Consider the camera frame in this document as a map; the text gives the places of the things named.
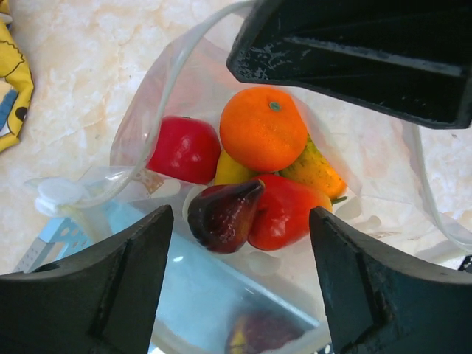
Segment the small dark red fruit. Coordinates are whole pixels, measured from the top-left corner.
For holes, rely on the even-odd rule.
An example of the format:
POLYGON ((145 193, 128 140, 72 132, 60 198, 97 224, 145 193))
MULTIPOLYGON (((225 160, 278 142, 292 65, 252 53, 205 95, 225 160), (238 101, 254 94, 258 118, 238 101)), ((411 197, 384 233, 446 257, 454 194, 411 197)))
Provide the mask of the small dark red fruit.
POLYGON ((258 178, 206 188, 188 206, 192 235, 208 251, 235 253, 248 240, 264 191, 265 185, 258 178))

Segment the dark red apple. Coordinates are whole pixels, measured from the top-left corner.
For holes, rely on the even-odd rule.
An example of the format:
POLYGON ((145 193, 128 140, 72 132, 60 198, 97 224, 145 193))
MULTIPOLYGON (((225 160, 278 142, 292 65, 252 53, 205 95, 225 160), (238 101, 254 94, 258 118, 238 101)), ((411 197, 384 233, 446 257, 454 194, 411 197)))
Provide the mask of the dark red apple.
POLYGON ((236 318, 225 344, 225 353, 261 353, 276 350, 300 338, 304 330, 286 316, 265 310, 236 318))

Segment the orange tangerine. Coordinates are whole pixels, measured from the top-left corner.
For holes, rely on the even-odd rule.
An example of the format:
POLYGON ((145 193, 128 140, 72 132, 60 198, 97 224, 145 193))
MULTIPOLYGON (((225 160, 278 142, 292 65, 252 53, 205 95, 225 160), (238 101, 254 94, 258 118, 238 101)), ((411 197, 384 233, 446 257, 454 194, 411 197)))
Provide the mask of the orange tangerine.
POLYGON ((292 96, 270 86, 236 93, 222 110, 219 132, 224 150, 236 162, 263 173, 294 162, 308 137, 292 96))

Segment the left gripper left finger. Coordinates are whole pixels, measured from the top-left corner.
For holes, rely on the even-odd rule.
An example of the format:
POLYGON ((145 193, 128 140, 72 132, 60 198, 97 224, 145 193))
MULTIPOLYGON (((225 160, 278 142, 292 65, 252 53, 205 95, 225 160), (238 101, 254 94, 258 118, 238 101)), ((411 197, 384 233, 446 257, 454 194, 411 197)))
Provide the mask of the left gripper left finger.
POLYGON ((1 276, 3 353, 146 353, 173 211, 30 273, 1 276))

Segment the small orange mango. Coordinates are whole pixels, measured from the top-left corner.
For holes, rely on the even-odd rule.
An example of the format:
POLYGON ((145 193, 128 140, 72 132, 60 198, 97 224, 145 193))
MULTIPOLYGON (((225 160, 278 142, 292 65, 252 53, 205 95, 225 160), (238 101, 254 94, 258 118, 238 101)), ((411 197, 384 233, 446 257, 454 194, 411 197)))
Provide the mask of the small orange mango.
POLYGON ((321 154, 310 137, 299 157, 280 170, 279 174, 292 181, 316 188, 331 200, 342 197, 347 189, 345 181, 321 154))

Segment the green yellow mango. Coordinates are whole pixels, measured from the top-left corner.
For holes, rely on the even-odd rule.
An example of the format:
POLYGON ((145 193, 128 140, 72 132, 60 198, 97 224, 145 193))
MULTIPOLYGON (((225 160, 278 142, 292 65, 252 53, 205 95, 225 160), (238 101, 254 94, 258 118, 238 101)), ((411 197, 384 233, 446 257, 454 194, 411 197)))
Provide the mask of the green yellow mango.
POLYGON ((225 150, 218 159, 214 185, 241 184, 258 175, 246 166, 236 162, 225 150))

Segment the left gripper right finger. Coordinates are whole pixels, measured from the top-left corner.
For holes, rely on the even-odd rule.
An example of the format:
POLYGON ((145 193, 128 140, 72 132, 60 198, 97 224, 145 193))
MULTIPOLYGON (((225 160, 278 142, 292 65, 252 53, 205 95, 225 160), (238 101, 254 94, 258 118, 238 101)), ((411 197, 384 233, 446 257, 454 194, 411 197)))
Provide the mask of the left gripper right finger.
POLYGON ((471 274, 413 257, 321 207, 309 222, 335 353, 471 352, 471 274))

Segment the red pear shaped fruit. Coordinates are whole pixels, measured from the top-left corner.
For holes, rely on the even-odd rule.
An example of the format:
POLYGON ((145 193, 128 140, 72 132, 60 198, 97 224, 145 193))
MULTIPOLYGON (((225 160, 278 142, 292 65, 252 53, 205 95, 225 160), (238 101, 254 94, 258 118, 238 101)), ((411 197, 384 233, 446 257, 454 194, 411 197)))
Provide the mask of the red pear shaped fruit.
POLYGON ((249 234, 249 243, 262 251, 276 251, 309 233, 310 211, 333 210, 330 198, 313 187, 274 174, 258 176, 265 185, 249 234))

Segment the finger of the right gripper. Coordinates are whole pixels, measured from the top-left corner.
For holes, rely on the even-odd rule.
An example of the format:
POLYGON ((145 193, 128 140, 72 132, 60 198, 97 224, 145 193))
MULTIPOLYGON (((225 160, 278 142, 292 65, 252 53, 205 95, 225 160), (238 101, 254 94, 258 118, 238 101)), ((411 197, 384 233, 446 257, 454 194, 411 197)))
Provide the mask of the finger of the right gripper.
POLYGON ((432 129, 471 126, 469 1, 257 1, 226 65, 432 129))

